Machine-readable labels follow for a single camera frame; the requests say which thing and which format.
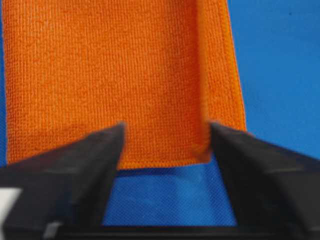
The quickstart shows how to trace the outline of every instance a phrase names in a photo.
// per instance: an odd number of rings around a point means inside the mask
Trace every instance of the blue background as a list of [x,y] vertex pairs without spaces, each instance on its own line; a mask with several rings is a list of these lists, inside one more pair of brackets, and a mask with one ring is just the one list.
[[[229,11],[248,130],[320,158],[320,1],[229,0]],[[1,62],[0,165],[7,142],[3,73]],[[105,225],[236,224],[214,158],[120,171],[106,211]]]

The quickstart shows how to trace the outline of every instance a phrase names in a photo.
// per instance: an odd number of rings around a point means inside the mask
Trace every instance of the fabric texture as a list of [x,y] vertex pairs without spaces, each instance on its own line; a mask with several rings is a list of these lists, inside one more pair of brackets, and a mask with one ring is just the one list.
[[119,171],[106,226],[235,226],[218,163]]
[[120,169],[208,162],[208,120],[245,117],[227,3],[199,2],[3,0],[8,163],[119,121]]
[[[0,19],[2,19],[0,0]],[[0,22],[0,167],[6,165],[7,124],[6,124],[6,94],[5,94],[5,65],[2,38],[2,22]]]

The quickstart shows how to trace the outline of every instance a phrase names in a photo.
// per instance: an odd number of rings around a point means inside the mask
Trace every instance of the microfiber cloth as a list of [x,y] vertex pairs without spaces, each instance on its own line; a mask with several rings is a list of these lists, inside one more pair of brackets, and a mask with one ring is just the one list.
[[7,162],[126,123],[119,169],[206,163],[245,130],[226,0],[3,0]]

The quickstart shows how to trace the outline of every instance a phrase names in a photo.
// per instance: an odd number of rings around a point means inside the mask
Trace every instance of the white label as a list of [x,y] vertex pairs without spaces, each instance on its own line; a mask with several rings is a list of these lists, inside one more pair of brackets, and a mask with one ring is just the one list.
[[5,240],[3,224],[21,191],[20,188],[0,187],[0,240]]

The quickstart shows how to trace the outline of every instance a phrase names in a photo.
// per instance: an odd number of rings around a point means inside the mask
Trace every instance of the black plastic jaw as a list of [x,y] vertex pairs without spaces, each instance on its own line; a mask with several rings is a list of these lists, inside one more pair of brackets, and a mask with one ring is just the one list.
[[0,170],[0,188],[21,193],[4,222],[6,239],[320,239],[320,162],[211,124],[238,225],[101,226],[124,144],[124,126]]
[[0,189],[20,191],[2,226],[6,239],[49,237],[60,225],[99,226],[124,134],[119,124],[0,169]]

